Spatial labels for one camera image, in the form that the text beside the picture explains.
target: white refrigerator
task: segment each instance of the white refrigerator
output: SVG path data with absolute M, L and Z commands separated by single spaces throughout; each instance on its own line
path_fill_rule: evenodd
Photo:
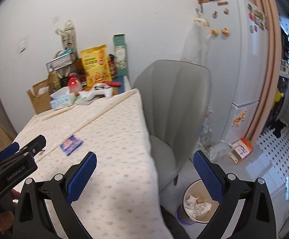
M 267 19 L 249 0 L 212 1 L 202 9 L 201 17 L 218 32 L 210 37 L 206 66 L 212 80 L 209 123 L 214 138 L 234 143 L 245 136 L 262 92 Z

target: metal screw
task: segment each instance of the metal screw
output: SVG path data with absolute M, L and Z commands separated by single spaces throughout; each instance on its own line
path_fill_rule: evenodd
M 231 181 L 233 181 L 233 180 L 236 179 L 236 176 L 235 176 L 233 173 L 229 173 L 229 174 L 227 175 L 227 177 L 228 177 L 228 179 L 231 180 Z
M 32 178 L 26 179 L 25 183 L 26 183 L 26 184 L 31 184 L 31 183 L 32 183 Z
M 55 175 L 55 180 L 56 180 L 56 181 L 60 181 L 62 178 L 63 178 L 63 175 L 62 175 L 62 174 L 56 174 L 56 175 Z
M 259 184 L 264 184 L 265 180 L 263 178 L 258 178 L 257 181 L 259 182 Z

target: metal basket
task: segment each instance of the metal basket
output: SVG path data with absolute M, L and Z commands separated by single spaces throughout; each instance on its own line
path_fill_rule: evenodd
M 48 73 L 54 72 L 61 68 L 64 68 L 68 65 L 71 65 L 76 62 L 77 55 L 75 52 L 71 52 L 60 57 L 57 57 L 46 64 Z

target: game controller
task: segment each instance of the game controller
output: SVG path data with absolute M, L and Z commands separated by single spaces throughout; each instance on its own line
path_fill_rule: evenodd
M 79 94 L 91 101 L 97 95 L 104 95 L 106 98 L 111 98 L 113 94 L 112 88 L 105 83 L 96 83 L 89 92 L 79 92 Z

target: pink curtain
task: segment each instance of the pink curtain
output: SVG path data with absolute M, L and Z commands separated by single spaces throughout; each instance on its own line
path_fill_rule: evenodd
M 268 17 L 268 61 L 260 102 L 245 138 L 254 144 L 260 135 L 273 103 L 279 79 L 281 61 L 281 33 L 275 0 L 250 0 Z

